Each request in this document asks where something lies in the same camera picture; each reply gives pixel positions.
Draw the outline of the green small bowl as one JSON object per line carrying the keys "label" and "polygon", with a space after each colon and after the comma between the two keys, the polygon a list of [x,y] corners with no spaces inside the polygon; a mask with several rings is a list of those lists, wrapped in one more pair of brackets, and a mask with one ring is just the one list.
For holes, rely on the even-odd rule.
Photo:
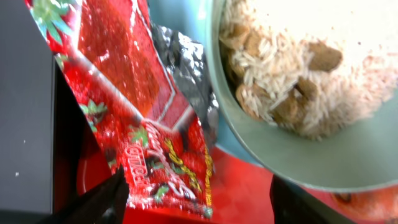
{"label": "green small bowl", "polygon": [[362,192],[397,183],[397,98],[371,119],[311,141],[247,116],[229,89],[219,51],[224,1],[206,2],[205,52],[223,115],[218,145],[297,185],[330,192]]}

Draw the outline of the red snack wrapper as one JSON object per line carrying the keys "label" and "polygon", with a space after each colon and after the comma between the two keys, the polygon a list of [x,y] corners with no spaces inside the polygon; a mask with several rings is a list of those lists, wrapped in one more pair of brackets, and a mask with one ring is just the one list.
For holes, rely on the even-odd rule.
{"label": "red snack wrapper", "polygon": [[146,0],[28,0],[126,206],[213,214],[216,101],[202,44],[152,23]]}

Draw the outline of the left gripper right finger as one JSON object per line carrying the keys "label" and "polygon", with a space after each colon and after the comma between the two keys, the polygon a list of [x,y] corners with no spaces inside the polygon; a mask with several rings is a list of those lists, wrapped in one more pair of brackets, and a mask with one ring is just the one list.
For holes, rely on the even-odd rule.
{"label": "left gripper right finger", "polygon": [[275,224],[349,224],[339,214],[298,185],[273,176],[270,200]]}

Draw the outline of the rice with peanut shells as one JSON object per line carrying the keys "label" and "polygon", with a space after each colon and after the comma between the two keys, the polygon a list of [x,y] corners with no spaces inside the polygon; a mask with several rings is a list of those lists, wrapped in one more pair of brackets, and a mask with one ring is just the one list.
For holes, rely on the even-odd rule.
{"label": "rice with peanut shells", "polygon": [[227,0],[220,54],[250,117],[320,140],[397,90],[397,1]]}

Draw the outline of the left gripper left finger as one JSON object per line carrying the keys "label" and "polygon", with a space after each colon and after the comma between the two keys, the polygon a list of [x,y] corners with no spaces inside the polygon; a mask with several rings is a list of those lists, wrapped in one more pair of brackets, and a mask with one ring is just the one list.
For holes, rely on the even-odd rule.
{"label": "left gripper left finger", "polygon": [[129,186],[120,167],[110,178],[39,224],[122,224]]}

